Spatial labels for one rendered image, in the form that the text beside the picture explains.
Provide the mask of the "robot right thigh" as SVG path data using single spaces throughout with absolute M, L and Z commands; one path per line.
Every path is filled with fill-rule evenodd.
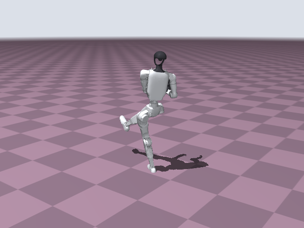
M 162 103 L 158 103 L 158 105 L 161 107 L 160 114 L 164 113 L 164 108 L 163 108 Z M 143 112 L 144 110 L 146 110 L 146 107 L 144 107 L 144 108 L 141 110 L 141 112 Z

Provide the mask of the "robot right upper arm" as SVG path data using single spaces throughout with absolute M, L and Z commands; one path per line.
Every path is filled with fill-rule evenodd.
M 176 76 L 173 73 L 169 73 L 169 80 L 170 80 L 170 97 L 176 98 L 177 97 L 177 84 L 176 84 Z

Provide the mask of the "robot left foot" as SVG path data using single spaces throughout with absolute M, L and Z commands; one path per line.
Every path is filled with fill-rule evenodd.
M 156 168 L 152 166 L 152 169 L 150 167 L 150 164 L 147 165 L 147 168 L 152 172 L 152 173 L 155 173 L 156 172 Z

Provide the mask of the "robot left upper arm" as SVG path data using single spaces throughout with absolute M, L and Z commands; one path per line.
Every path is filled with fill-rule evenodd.
M 141 70 L 140 71 L 140 79 L 142 84 L 142 90 L 146 92 L 146 84 L 147 84 L 147 77 L 149 75 L 149 70 Z

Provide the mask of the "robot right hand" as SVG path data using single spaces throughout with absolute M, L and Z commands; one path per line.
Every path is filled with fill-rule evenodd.
M 168 81 L 168 86 L 167 86 L 166 92 L 168 91 L 168 89 L 171 89 L 171 88 L 170 88 L 170 80 Z

